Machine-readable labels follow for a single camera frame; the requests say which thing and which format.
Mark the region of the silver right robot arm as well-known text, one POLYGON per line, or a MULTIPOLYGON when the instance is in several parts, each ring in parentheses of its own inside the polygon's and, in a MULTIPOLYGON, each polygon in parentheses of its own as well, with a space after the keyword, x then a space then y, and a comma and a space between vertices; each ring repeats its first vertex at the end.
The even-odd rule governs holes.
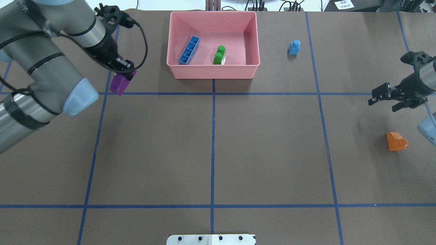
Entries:
POLYGON ((417 109, 435 97, 435 57, 426 57, 424 52, 413 58, 401 58, 402 63, 412 66, 413 72, 393 86, 385 82, 374 88, 368 105, 381 101, 396 101, 392 112, 402 109, 417 109))

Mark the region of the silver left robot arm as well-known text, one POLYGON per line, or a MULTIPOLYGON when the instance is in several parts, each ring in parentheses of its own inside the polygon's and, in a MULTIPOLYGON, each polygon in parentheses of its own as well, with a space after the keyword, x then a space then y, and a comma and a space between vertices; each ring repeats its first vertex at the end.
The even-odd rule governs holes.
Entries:
POLYGON ((1 152, 64 113, 75 116, 99 93, 53 42, 64 37, 103 68, 114 72, 110 91, 122 95, 137 72, 123 59, 112 34, 139 24, 117 6, 92 10, 84 0, 13 0, 1 8, 1 61, 17 62, 33 79, 1 101, 1 152))

